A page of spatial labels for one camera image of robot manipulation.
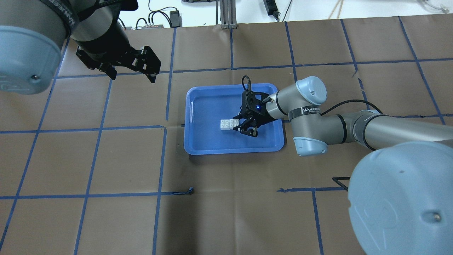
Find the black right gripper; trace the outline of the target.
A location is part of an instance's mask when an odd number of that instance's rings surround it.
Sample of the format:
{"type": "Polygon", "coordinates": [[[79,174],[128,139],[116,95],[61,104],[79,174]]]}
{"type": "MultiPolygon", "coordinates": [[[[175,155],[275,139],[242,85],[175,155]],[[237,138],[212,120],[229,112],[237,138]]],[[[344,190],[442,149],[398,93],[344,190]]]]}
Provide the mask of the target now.
{"type": "Polygon", "coordinates": [[[258,137],[257,129],[273,121],[266,108],[266,104],[271,101],[270,95],[245,89],[241,96],[240,112],[233,119],[244,121],[234,126],[234,130],[249,137],[258,137]]]}

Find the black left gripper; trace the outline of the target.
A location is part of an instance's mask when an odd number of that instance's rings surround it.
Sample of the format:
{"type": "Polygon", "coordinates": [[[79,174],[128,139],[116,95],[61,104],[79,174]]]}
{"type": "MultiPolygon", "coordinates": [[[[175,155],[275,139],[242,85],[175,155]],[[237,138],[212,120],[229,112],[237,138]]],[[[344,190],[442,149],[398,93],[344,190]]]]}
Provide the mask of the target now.
{"type": "Polygon", "coordinates": [[[161,61],[149,46],[140,50],[134,49],[121,27],[111,25],[100,37],[81,41],[76,39],[78,44],[76,56],[91,70],[99,68],[110,79],[115,80],[117,71],[114,66],[123,66],[133,71],[144,74],[151,83],[156,82],[160,73],[161,61]]]}

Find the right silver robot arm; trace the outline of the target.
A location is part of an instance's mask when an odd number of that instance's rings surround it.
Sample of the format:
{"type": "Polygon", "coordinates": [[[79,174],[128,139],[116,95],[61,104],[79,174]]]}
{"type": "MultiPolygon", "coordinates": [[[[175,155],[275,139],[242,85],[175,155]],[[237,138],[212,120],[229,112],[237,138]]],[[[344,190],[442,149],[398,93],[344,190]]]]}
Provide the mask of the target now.
{"type": "Polygon", "coordinates": [[[371,150],[347,187],[349,218],[368,255],[451,255],[453,150],[451,126],[383,114],[378,108],[326,116],[321,79],[310,76],[273,94],[254,92],[243,76],[234,130],[258,136],[264,124],[287,117],[296,152],[321,155],[333,144],[371,150]]]}

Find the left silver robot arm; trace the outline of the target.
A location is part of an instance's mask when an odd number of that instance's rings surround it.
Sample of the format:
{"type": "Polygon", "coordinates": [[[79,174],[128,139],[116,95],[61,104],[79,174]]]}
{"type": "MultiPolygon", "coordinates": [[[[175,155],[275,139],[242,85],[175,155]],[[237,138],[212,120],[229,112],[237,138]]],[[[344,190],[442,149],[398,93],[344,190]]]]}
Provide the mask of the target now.
{"type": "Polygon", "coordinates": [[[116,66],[156,81],[161,61],[152,48],[131,46],[118,22],[136,0],[2,0],[0,2],[1,91],[38,94],[47,90],[62,60],[66,39],[76,56],[110,79],[116,66]]]}

